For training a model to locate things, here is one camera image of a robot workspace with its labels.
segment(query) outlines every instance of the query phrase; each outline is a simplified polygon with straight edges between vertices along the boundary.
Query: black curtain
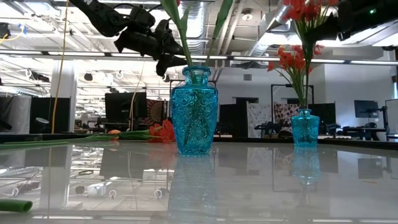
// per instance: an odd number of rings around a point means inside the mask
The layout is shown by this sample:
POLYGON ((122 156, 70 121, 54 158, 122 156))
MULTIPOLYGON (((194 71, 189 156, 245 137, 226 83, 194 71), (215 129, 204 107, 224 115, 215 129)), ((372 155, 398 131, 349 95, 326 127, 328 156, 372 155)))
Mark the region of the black curtain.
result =
POLYGON ((234 138, 248 137, 248 112, 245 103, 220 105, 220 124, 229 126, 234 138))
MULTIPOLYGON (((30 133, 51 133, 52 112, 54 109, 55 98, 33 97, 30 105, 30 133), (42 118, 49 121, 48 125, 42 125, 36 122, 36 118, 42 118)), ((58 98, 57 110, 55 112, 54 133, 63 133, 69 130, 69 111, 70 98, 58 98)))

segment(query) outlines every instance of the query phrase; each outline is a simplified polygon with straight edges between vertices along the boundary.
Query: green leaf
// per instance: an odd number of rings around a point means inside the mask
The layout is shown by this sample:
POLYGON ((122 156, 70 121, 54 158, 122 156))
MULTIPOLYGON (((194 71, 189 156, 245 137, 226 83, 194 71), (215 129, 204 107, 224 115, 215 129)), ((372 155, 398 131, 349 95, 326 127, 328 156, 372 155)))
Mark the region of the green leaf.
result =
POLYGON ((220 34, 221 29, 225 23, 226 18, 228 17, 229 10, 231 9, 233 0, 224 0, 223 4, 221 5, 221 9, 217 15, 216 26, 213 32, 213 38, 216 39, 220 34))
POLYGON ((180 26, 178 27, 178 31, 180 31, 182 48, 184 49, 184 54, 185 54, 185 57, 187 58, 187 63, 189 66, 192 65, 191 53, 189 51, 189 47, 187 44, 188 15, 189 15, 190 9, 191 9, 191 6, 188 6, 184 12, 184 15, 182 16, 182 18, 180 20, 180 26))
POLYGON ((206 66, 208 66, 208 64, 209 64, 210 55, 211 55, 211 53, 213 51, 213 47, 214 47, 214 42, 217 39, 218 35, 220 34, 221 29, 224 26, 225 20, 228 17, 229 10, 231 9, 233 2, 234 2, 234 0, 224 0, 221 5, 221 9, 218 12, 216 26, 213 31, 213 38, 211 40, 209 53, 206 58, 206 64, 205 64, 206 66))
POLYGON ((180 24, 180 15, 178 14, 177 2, 174 0, 160 0, 160 3, 170 18, 172 18, 174 24, 178 27, 180 24))
POLYGON ((191 6, 188 6, 184 12, 184 15, 182 16, 182 18, 180 20, 180 35, 183 35, 185 38, 187 38, 188 15, 189 15, 190 10, 191 10, 191 6))

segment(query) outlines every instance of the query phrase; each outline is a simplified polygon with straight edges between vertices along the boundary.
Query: computer monitor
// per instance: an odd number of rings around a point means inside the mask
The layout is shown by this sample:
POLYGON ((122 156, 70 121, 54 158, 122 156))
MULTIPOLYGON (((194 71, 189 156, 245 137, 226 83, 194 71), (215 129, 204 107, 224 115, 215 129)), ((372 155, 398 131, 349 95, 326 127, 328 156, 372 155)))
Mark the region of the computer monitor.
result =
POLYGON ((335 124, 336 123, 336 105, 334 103, 319 103, 308 105, 311 109, 311 114, 318 116, 320 124, 335 124))
POLYGON ((355 100, 356 118, 379 118, 379 105, 373 100, 355 100))
MULTIPOLYGON (((106 118, 111 123, 128 123, 131 99, 134 93, 105 94, 106 118)), ((147 117, 147 93, 136 93, 133 107, 134 118, 147 117)))

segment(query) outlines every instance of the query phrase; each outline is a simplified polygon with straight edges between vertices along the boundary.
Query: black cable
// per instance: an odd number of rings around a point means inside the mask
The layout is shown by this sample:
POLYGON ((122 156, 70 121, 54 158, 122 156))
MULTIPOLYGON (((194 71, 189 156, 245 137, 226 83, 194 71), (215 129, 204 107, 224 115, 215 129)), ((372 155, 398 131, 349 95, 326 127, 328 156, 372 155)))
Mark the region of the black cable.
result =
POLYGON ((157 9, 158 7, 160 7, 160 6, 162 6, 161 4, 159 4, 159 5, 157 5, 157 6, 155 6, 155 7, 153 7, 152 9, 149 9, 149 11, 148 12, 151 12, 152 10, 154 10, 154 9, 157 9))
POLYGON ((119 6, 131 6, 131 7, 135 7, 134 5, 129 4, 129 3, 120 3, 120 4, 117 4, 117 5, 113 6, 113 9, 116 9, 116 8, 119 7, 119 6))

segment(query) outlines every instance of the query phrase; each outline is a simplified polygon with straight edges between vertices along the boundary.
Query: embossed vase pattern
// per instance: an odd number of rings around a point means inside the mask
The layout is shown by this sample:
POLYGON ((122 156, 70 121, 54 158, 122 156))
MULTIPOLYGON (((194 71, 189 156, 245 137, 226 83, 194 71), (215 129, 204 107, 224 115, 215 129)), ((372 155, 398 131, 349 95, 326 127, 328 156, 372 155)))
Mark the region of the embossed vase pattern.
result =
POLYGON ((217 123, 218 90, 208 85, 208 67, 186 67, 183 75, 185 85, 175 87, 171 98, 178 151, 185 155, 208 154, 217 123))
POLYGON ((299 110, 292 117, 294 146, 316 147, 318 144, 319 117, 312 116, 311 110, 299 110))

